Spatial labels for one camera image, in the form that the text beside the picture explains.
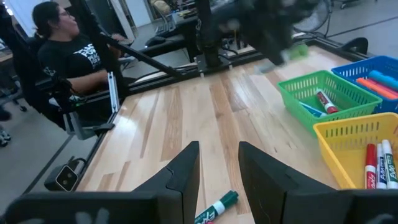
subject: yellow basket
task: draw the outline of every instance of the yellow basket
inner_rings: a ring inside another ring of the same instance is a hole
[[[390,141],[398,155],[398,114],[381,113],[314,125],[323,159],[342,189],[363,189],[366,146]]]

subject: fan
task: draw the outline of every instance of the fan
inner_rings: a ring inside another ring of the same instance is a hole
[[[330,22],[330,16],[330,0],[321,0],[312,15],[301,22],[294,24],[293,29],[296,32],[315,32],[321,28],[327,20]]]

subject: blue basket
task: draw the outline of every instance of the blue basket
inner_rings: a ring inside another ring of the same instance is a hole
[[[351,63],[349,65],[340,66],[332,69],[331,71],[345,80],[364,88],[376,96],[383,99],[383,102],[374,109],[374,113],[384,113],[384,112],[394,112],[398,113],[398,100],[390,100],[384,96],[379,95],[373,90],[365,87],[356,82],[358,78],[368,78],[369,73],[372,70],[377,70],[385,75],[389,75],[393,78],[398,79],[398,60],[387,57],[387,56],[377,56],[362,60],[359,62]]]

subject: red marker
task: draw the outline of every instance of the red marker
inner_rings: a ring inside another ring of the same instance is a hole
[[[376,146],[366,147],[365,189],[376,189]]]
[[[329,97],[326,95],[326,93],[323,90],[317,89],[316,93],[317,93],[317,97],[318,97],[319,101],[321,102],[323,107],[325,107],[325,111],[328,114],[338,112],[337,107],[331,102],[331,100],[329,99]]]

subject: plastic basket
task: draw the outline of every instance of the plastic basket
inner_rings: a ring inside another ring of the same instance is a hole
[[[342,189],[363,189],[366,146],[390,141],[398,164],[398,115],[381,113],[314,125],[323,159]]]
[[[349,65],[337,67],[331,71],[339,77],[342,77],[345,80],[348,80],[349,82],[354,83],[355,85],[360,86],[371,93],[374,93],[376,96],[381,97],[383,102],[375,108],[375,113],[398,113],[398,100],[387,99],[375,91],[363,86],[362,84],[356,83],[358,78],[367,79],[372,70],[377,70],[383,74],[388,74],[394,78],[398,78],[398,60],[387,56],[377,56],[351,63]]]
[[[278,86],[286,108],[313,135],[315,123],[369,115],[381,102],[376,95],[324,70],[280,82]],[[300,104],[299,101],[324,111],[315,94],[317,88],[321,88],[329,96],[340,112],[317,118]]]

